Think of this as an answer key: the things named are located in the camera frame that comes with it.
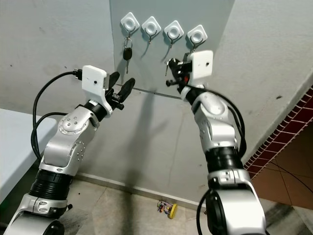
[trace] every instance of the white wall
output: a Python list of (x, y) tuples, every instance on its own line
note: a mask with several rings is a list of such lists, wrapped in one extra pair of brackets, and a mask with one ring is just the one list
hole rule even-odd
[[(47, 4), (35, 3), (37, 8)], [(110, 65), (109, 71), (113, 70), (112, 56), (105, 53), (107, 34), (99, 30), (105, 26), (90, 27), (77, 14), (78, 10), (88, 11), (86, 19), (103, 24), (107, 5), (95, 0), (84, 3), (84, 7), (79, 3), (67, 6), (78, 6), (69, 10), (71, 17), (61, 17), (61, 9), (43, 8), (45, 11), (36, 13), (35, 7), (27, 8), (24, 1), (0, 1), (1, 108), (30, 113), (37, 91), (53, 75), (65, 71), (63, 66), (73, 69), (84, 64), (102, 68)], [(27, 12), (23, 13), (27, 9), (32, 22), (28, 22)], [(313, 83), (311, 9), (311, 0), (237, 0), (234, 4), (215, 55), (209, 85), (231, 98), (244, 115), (248, 143), (245, 159)], [(59, 16), (46, 16), (52, 13)], [(54, 19), (54, 31), (44, 26), (48, 18)], [(13, 30), (21, 30), (24, 23), (28, 30), (21, 35)], [(91, 39), (73, 35), (73, 29), (85, 32)], [(78, 82), (71, 78), (58, 81), (43, 96), (39, 114), (69, 111), (83, 101), (83, 96), (76, 93), (81, 94)], [(101, 124), (89, 146), (82, 172), (199, 200), (206, 189), (207, 170), (198, 128), (187, 103), (134, 91), (125, 102), (125, 109), (116, 110), (112, 118)]]

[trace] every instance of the tiled floor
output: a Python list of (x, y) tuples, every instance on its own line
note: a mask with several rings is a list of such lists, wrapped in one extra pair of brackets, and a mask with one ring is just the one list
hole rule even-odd
[[(174, 219), (157, 212), (157, 200), (75, 181), (68, 197), (73, 209), (61, 218), (66, 235), (196, 235), (196, 212), (178, 207)], [(313, 211), (261, 199), (271, 235), (312, 235)], [(201, 214), (204, 235), (210, 235)]]
[[(313, 123), (272, 160), (313, 190)], [(258, 196), (313, 210), (313, 193), (282, 168), (269, 163), (252, 181)]]

